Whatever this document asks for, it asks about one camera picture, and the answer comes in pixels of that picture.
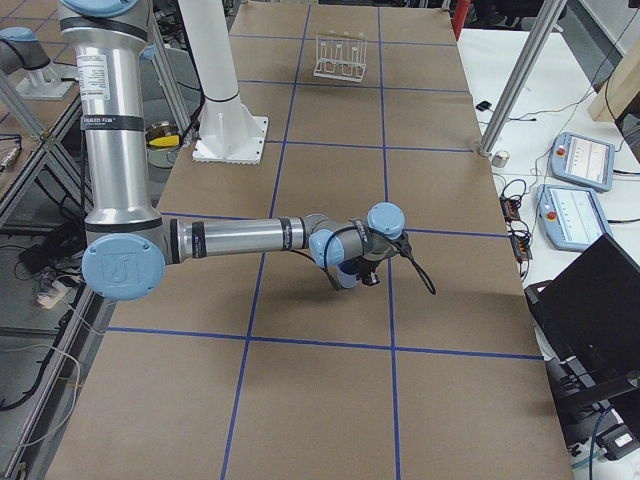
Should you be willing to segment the light blue plastic cup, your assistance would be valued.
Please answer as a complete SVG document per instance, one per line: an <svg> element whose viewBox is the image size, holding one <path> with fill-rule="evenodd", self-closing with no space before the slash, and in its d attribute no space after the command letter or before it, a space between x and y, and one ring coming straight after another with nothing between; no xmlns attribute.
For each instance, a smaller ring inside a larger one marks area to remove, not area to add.
<svg viewBox="0 0 640 480"><path fill-rule="evenodd" d="M341 289L352 289L358 283L357 274L347 272L341 266L336 267L336 276Z"/></svg>

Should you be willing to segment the usb hub with orange plugs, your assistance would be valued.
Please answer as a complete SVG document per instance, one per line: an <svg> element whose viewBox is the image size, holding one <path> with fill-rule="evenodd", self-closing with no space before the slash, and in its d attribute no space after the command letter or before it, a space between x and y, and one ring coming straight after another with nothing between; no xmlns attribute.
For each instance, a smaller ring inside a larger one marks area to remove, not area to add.
<svg viewBox="0 0 640 480"><path fill-rule="evenodd" d="M519 213L520 203L517 200L501 197L500 206L503 213L504 220L509 223L512 221L519 221L521 219Z"/></svg>

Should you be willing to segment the small silver metal cylinder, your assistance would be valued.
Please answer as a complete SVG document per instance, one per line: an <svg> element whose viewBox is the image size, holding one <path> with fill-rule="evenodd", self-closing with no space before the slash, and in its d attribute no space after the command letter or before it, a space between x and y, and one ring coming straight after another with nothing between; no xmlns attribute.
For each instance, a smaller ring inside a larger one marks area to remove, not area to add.
<svg viewBox="0 0 640 480"><path fill-rule="evenodd" d="M506 150L496 151L491 158L491 165L495 168L504 168L510 160L510 154Z"/></svg>

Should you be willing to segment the small black sensor puck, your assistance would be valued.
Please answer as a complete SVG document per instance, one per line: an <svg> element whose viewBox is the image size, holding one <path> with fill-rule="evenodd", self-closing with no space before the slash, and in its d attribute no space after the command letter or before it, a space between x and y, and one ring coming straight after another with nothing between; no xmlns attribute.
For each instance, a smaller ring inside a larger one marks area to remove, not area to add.
<svg viewBox="0 0 640 480"><path fill-rule="evenodd" d="M490 110L491 109L492 104L489 101L481 101L478 104L475 105L475 108L478 111L485 111L485 110Z"/></svg>

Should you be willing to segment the teach pendant near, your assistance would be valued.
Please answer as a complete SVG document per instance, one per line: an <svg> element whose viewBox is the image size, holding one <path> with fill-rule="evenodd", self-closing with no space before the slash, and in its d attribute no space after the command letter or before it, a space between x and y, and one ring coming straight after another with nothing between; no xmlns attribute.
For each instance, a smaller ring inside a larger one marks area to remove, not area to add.
<svg viewBox="0 0 640 480"><path fill-rule="evenodd" d="M536 200L543 230L558 250L581 252L604 234L612 234L591 188L543 184Z"/></svg>

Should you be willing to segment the teach pendant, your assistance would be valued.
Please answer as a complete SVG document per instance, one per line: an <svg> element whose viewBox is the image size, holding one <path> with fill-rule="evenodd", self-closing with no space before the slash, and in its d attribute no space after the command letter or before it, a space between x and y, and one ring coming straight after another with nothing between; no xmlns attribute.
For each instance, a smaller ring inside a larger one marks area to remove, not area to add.
<svg viewBox="0 0 640 480"><path fill-rule="evenodd" d="M613 144L563 132L554 140L549 163L556 178L608 192L612 187L614 158Z"/></svg>
<svg viewBox="0 0 640 480"><path fill-rule="evenodd" d="M543 184L536 200L543 230L558 250L581 252L604 234L612 234L591 188Z"/></svg>

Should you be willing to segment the black computer monitor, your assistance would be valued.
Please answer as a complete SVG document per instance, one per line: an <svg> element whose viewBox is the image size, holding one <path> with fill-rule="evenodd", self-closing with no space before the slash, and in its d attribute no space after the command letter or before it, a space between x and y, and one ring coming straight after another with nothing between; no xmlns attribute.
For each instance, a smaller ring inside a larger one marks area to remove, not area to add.
<svg viewBox="0 0 640 480"><path fill-rule="evenodd" d="M639 265L612 235L525 298L557 358L577 360L596 385L639 370Z"/></svg>

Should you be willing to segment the teach pendant far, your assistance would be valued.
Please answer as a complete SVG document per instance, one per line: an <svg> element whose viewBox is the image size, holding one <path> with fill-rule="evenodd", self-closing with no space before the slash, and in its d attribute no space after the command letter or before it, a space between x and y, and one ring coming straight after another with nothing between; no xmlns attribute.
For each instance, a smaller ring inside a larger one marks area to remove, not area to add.
<svg viewBox="0 0 640 480"><path fill-rule="evenodd" d="M563 132L554 140L549 163L556 178L608 192L612 187L614 158L613 144Z"/></svg>

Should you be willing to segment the steel bowl with yellow item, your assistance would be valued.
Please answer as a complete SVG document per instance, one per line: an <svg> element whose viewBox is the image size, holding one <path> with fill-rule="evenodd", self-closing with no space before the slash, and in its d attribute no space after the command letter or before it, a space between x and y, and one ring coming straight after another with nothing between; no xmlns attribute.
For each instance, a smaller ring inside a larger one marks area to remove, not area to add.
<svg viewBox="0 0 640 480"><path fill-rule="evenodd" d="M169 121L149 125L145 130L147 160L150 165L171 169L181 147L178 127Z"/></svg>

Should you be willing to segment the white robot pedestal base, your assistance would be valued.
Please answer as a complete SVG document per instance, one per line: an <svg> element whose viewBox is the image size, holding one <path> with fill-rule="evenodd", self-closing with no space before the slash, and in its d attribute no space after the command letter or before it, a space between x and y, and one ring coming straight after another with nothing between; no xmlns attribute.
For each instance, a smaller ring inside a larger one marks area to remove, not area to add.
<svg viewBox="0 0 640 480"><path fill-rule="evenodd" d="M193 159L256 165L269 120L242 102L221 1L179 3L205 101Z"/></svg>

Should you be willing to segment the aluminium frame post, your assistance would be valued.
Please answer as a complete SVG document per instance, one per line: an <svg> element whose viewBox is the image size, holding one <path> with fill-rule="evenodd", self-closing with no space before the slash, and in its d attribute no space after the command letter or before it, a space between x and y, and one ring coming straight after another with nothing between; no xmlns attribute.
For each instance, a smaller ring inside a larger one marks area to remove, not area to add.
<svg viewBox="0 0 640 480"><path fill-rule="evenodd" d="M478 145L478 153L489 156L497 142L546 41L559 20L566 0L546 0L524 43L505 88Z"/></svg>

